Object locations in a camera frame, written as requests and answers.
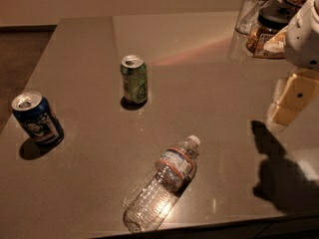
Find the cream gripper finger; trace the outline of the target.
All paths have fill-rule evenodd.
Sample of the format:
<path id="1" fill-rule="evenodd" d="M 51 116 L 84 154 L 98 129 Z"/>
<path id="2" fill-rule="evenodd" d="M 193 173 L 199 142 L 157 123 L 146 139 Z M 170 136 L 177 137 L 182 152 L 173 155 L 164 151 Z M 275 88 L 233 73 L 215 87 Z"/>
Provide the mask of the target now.
<path id="1" fill-rule="evenodd" d="M 278 103 L 272 100 L 267 112 L 269 127 L 288 127 L 319 96 L 319 72 L 295 71 L 288 78 Z"/>
<path id="2" fill-rule="evenodd" d="M 280 100 L 280 98 L 285 90 L 285 87 L 287 85 L 287 81 L 288 81 L 287 78 L 280 78 L 277 81 L 275 89 L 274 89 L 274 93 L 273 93 L 273 101 L 275 103 L 279 102 L 279 100 Z"/>

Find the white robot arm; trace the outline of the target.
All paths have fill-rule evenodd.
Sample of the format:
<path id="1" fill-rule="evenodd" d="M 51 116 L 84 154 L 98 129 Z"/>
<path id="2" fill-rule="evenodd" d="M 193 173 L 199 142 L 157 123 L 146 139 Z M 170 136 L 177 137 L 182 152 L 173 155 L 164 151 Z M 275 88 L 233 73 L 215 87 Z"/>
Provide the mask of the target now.
<path id="1" fill-rule="evenodd" d="M 283 52 L 296 67 L 275 87 L 267 113 L 269 126 L 287 127 L 319 96 L 319 0 L 307 0 L 287 27 L 263 46 L 267 52 Z"/>

